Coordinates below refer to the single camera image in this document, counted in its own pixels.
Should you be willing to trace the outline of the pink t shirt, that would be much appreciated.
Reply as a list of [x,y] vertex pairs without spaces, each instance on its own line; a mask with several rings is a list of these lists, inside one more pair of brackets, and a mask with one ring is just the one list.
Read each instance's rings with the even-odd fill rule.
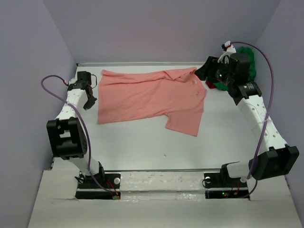
[[98,124],[167,116],[169,130],[197,136],[207,90],[196,68],[127,74],[102,71]]

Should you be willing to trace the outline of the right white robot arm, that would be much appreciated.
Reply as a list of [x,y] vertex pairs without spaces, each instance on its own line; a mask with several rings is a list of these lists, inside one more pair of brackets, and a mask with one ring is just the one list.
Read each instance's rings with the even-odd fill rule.
[[245,116],[259,146],[257,156],[251,160],[222,165],[218,180],[223,186],[247,176],[260,181],[287,175],[299,156],[298,148],[288,145],[267,115],[262,92],[249,79],[249,68],[246,54],[233,53],[222,59],[210,56],[195,71],[200,80],[221,82],[228,87],[228,94]]

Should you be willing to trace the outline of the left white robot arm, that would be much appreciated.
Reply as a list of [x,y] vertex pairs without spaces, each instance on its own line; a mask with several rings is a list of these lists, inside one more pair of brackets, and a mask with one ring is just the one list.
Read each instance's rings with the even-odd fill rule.
[[99,188],[105,183],[105,171],[102,164],[92,156],[92,146],[88,129],[80,111],[93,107],[97,98],[93,95],[92,76],[90,72],[77,72],[71,81],[60,79],[67,86],[67,97],[64,99],[46,88],[44,82],[52,76],[41,80],[41,87],[50,95],[64,103],[54,120],[47,122],[47,133],[53,156],[74,164],[82,173],[77,178],[79,183],[86,180]]

